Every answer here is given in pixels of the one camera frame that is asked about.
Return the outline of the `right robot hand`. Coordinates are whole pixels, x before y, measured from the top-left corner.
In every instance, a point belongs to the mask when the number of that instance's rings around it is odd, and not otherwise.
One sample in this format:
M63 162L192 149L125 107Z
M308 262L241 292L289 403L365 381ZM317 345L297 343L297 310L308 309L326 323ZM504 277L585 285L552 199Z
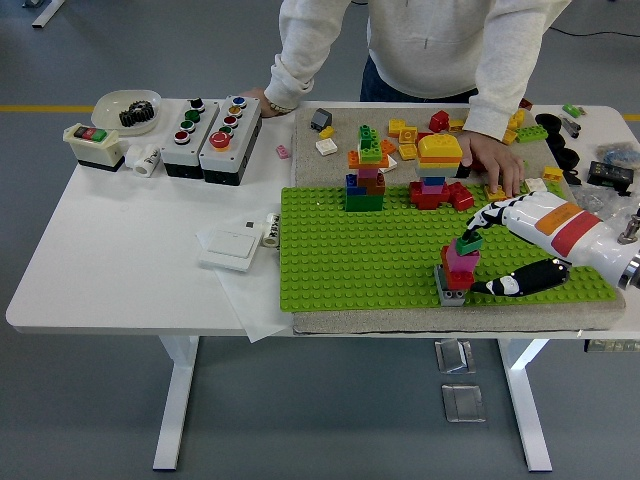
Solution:
M623 238L594 214L551 192L492 202L467 222L464 240L480 228L502 225L549 253L540 260L470 290L520 298L564 284L572 266L588 266L614 287L639 286L639 242Z

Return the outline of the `person's right hand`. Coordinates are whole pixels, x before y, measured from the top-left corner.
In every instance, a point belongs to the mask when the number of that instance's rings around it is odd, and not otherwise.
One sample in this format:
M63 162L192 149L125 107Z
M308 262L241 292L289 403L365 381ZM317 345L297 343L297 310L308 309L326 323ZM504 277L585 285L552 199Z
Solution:
M299 106L299 98L288 90L269 86L265 89L253 88L242 93L259 101L261 116L273 118L293 112Z

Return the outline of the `person's left hand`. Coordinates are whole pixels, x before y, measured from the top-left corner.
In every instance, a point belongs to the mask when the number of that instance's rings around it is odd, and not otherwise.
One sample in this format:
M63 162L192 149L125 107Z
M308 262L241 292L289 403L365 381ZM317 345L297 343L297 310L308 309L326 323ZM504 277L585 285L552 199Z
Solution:
M463 131L458 136L458 143L462 151L461 164L468 167L474 161L479 162L487 171L492 193L497 192L499 180L502 180L502 189L508 198L520 193L525 175L524 162L506 145L471 131Z

